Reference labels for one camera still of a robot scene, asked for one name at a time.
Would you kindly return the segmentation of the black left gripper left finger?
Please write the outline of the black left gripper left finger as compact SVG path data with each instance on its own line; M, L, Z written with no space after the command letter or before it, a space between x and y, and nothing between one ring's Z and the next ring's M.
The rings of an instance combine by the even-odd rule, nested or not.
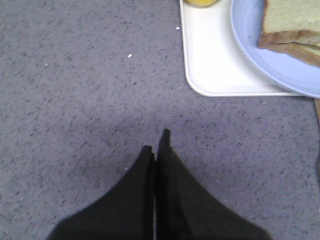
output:
M152 240L155 156L143 146L122 179L93 204L63 219L49 240Z

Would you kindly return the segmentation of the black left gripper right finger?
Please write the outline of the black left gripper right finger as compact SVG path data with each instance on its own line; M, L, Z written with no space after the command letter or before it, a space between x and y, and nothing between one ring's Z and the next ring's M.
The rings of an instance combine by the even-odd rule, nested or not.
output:
M214 198L183 164L164 129L156 160L158 240L270 240L261 227Z

